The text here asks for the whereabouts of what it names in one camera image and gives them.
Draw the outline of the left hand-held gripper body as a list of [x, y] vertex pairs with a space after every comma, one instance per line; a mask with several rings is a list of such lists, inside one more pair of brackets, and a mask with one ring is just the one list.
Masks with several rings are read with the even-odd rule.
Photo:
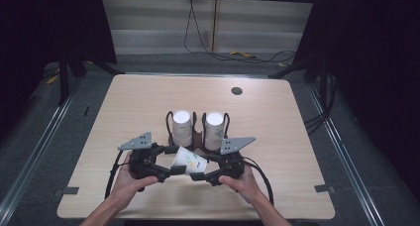
[[120, 145], [118, 150], [131, 151], [129, 169], [132, 178], [159, 177], [160, 169], [156, 161], [157, 156], [162, 153], [162, 147], [152, 142], [151, 132], [146, 132]]

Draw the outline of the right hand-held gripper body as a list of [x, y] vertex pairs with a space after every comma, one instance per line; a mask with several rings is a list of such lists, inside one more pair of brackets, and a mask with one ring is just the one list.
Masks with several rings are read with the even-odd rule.
[[223, 139], [220, 148], [222, 162], [220, 169], [224, 175], [239, 178], [244, 173], [244, 161], [240, 150], [252, 143], [255, 137]]

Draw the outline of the patterned white paper cup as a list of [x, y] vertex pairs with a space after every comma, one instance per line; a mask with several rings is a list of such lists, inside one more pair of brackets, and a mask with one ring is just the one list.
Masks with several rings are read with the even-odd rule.
[[185, 168], [185, 174], [205, 172], [207, 160], [183, 147], [179, 147], [172, 165]]

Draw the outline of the stack of white paper cups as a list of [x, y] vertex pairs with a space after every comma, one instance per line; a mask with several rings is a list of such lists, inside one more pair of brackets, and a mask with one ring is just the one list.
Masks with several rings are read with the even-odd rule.
[[188, 147], [192, 144], [192, 122], [188, 111], [178, 110], [173, 114], [172, 138], [178, 146]]
[[224, 116], [219, 112], [210, 112], [204, 118], [204, 145], [209, 151], [217, 151], [221, 147], [224, 136]]

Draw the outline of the dark brown double cup holder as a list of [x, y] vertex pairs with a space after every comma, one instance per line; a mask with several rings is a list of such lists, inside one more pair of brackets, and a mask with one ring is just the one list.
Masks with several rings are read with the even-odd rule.
[[[168, 133], [168, 143], [170, 145], [175, 145], [177, 146], [172, 138], [172, 117], [173, 114], [176, 111], [172, 112], [169, 111], [166, 114], [165, 117], [165, 126], [166, 126], [166, 130]], [[190, 151], [195, 151], [195, 150], [199, 150], [204, 154], [213, 154], [216, 153], [217, 151], [220, 150], [220, 148], [217, 151], [209, 151], [205, 148], [204, 145], [204, 134], [205, 134], [205, 130], [204, 130], [204, 118], [208, 113], [203, 113], [201, 116], [201, 126], [202, 126], [202, 130], [200, 132], [198, 132], [196, 130], [196, 127], [198, 125], [198, 115], [195, 112], [190, 113], [191, 115], [191, 122], [192, 122], [192, 144], [188, 147], [184, 147]], [[224, 116], [224, 122], [225, 122], [225, 126], [224, 126], [224, 136], [223, 139], [227, 139], [228, 138], [228, 129], [229, 129], [229, 125], [230, 125], [230, 116], [228, 113], [224, 113], [222, 114]]]

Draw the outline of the person's right hand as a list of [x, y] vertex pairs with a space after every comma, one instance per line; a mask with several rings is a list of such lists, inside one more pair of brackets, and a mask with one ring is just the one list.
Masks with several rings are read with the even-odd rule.
[[238, 179], [222, 175], [219, 181], [238, 192], [251, 205], [254, 205], [262, 195], [252, 172], [244, 172]]

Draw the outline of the person's left hand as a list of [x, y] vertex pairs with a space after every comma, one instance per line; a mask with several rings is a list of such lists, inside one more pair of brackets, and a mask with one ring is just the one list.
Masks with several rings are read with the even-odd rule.
[[155, 176], [147, 176], [141, 179], [132, 178], [129, 168], [130, 157], [131, 152], [126, 155], [124, 165], [120, 167], [117, 179], [108, 196], [111, 203], [120, 210], [125, 209], [129, 205], [133, 197], [141, 188], [158, 182], [158, 179]]

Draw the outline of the grey tape piece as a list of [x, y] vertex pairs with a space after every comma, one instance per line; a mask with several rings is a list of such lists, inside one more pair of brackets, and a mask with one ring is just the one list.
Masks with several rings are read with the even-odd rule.
[[315, 185], [314, 188], [317, 193], [320, 193], [320, 192], [335, 193], [336, 192], [334, 186], [329, 185], [329, 184]]
[[77, 194], [78, 190], [79, 190], [79, 187], [66, 186], [66, 187], [63, 187], [63, 188], [56, 189], [52, 196], [53, 197], [59, 197], [59, 196], [65, 195], [65, 194]]

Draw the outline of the long yellow floor scrap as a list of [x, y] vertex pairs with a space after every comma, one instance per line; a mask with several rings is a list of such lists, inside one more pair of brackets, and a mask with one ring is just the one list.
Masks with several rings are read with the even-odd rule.
[[245, 58], [252, 58], [252, 59], [258, 59], [259, 58], [258, 56], [255, 56], [253, 54], [248, 54], [248, 53], [243, 53], [243, 52], [236, 52], [236, 51], [230, 52], [230, 55], [231, 56], [242, 56], [242, 57], [245, 57]]

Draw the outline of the black metal stand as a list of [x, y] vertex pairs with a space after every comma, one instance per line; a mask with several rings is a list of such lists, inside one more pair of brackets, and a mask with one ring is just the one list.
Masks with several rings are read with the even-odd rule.
[[58, 104], [62, 105], [69, 95], [68, 90], [68, 71], [71, 70], [75, 77], [84, 77], [86, 68], [77, 53], [69, 49], [64, 49], [59, 55], [59, 83], [60, 99]]
[[270, 74], [268, 78], [281, 79], [293, 71], [304, 69], [303, 79], [305, 83], [314, 83], [320, 78], [320, 100], [323, 105], [327, 102], [327, 59], [325, 55], [310, 55], [302, 60], [295, 61], [286, 69]]

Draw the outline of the black curtain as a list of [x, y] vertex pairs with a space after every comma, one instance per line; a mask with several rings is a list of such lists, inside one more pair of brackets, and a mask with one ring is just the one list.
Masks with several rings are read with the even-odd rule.
[[317, 0], [297, 60], [332, 71], [374, 144], [420, 200], [420, 0]]
[[44, 67], [66, 57], [115, 63], [103, 0], [0, 0], [0, 140], [11, 132]]

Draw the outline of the metal floor rail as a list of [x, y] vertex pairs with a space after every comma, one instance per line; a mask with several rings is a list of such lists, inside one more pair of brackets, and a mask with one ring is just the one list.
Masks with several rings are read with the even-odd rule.
[[46, 126], [42, 136], [38, 140], [34, 150], [23, 166], [17, 178], [0, 202], [0, 226], [5, 226], [14, 214], [23, 194], [25, 193], [35, 171], [46, 153], [50, 142], [60, 126], [65, 114], [73, 100], [73, 96], [79, 88], [81, 78], [76, 78], [74, 85], [70, 88], [69, 94], [58, 105], [52, 115], [49, 124]]
[[371, 194], [357, 170], [353, 159], [351, 158], [348, 149], [343, 142], [343, 139], [335, 126], [335, 123], [331, 117], [327, 117], [325, 114], [326, 109], [321, 104], [320, 94], [313, 84], [307, 85], [308, 90], [311, 94], [312, 100], [316, 106], [317, 111], [323, 116], [323, 125], [334, 145], [335, 151], [343, 165], [343, 168], [347, 174], [347, 177], [352, 185], [352, 188], [358, 198], [358, 201], [367, 217], [370, 226], [385, 226], [385, 223], [379, 213], [378, 208]]

